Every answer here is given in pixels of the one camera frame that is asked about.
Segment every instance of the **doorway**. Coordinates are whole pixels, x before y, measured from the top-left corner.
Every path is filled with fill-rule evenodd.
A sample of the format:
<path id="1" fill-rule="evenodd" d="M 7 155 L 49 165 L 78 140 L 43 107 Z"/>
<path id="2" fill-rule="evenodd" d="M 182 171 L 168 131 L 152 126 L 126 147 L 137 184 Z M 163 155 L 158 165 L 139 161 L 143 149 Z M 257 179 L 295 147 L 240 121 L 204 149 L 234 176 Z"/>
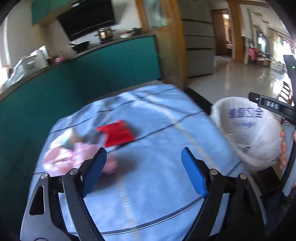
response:
<path id="1" fill-rule="evenodd" d="M 232 33 L 227 9 L 212 10 L 216 55 L 232 58 Z"/>

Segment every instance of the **white plastic bag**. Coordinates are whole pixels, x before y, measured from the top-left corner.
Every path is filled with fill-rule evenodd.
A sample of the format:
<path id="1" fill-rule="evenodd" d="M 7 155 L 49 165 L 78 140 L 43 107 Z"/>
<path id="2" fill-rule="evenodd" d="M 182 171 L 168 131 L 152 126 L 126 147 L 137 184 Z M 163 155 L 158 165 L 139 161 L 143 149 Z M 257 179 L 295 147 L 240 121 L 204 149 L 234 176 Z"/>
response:
<path id="1" fill-rule="evenodd" d="M 282 126 L 269 110 L 246 98 L 228 97 L 212 106 L 210 118 L 251 173 L 279 160 Z"/>

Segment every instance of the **blue tablecloth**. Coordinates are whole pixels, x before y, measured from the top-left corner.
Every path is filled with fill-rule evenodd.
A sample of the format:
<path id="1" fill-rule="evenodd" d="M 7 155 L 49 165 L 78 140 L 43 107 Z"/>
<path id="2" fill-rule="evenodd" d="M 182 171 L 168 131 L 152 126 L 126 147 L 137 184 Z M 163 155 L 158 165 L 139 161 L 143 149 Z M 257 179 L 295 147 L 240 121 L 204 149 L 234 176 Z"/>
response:
<path id="1" fill-rule="evenodd" d="M 31 183 L 44 172 L 41 160 L 50 143 L 68 128 L 88 143 L 102 143 L 98 126 L 124 120 L 136 141 L 107 149 L 117 156 L 115 174 L 101 175 L 85 199 L 106 240 L 182 240 L 202 205 L 181 162 L 188 147 L 197 159 L 223 175 L 247 171 L 207 115 L 173 85 L 142 87 L 86 105 L 52 128 Z M 76 234 L 64 194 L 60 194 L 67 229 Z M 223 197 L 212 234 L 219 231 L 227 204 Z"/>

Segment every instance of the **tiled floor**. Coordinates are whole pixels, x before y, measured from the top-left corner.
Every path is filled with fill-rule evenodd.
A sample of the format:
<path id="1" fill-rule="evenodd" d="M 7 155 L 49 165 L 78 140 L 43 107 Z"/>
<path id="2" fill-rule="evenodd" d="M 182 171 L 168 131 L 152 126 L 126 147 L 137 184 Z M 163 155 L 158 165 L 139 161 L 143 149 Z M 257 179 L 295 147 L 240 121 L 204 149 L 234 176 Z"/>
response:
<path id="1" fill-rule="evenodd" d="M 212 104 L 224 97 L 248 98 L 249 92 L 277 98 L 283 80 L 288 78 L 268 67 L 236 63 L 220 56 L 216 57 L 216 63 L 214 74 L 189 79 L 189 87 Z"/>

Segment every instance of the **dish rack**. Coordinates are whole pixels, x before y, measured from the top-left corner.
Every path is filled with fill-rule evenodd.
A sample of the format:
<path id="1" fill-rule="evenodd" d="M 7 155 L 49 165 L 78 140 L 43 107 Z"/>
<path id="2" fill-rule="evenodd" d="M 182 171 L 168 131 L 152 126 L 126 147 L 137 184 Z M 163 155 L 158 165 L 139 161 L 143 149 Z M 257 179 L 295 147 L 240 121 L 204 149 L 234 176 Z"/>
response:
<path id="1" fill-rule="evenodd" d="M 14 67 L 11 77 L 7 80 L 7 85 L 13 85 L 14 83 L 18 82 L 21 78 L 23 78 L 25 74 L 36 70 L 36 57 L 37 56 L 34 55 L 20 59 L 20 61 Z"/>

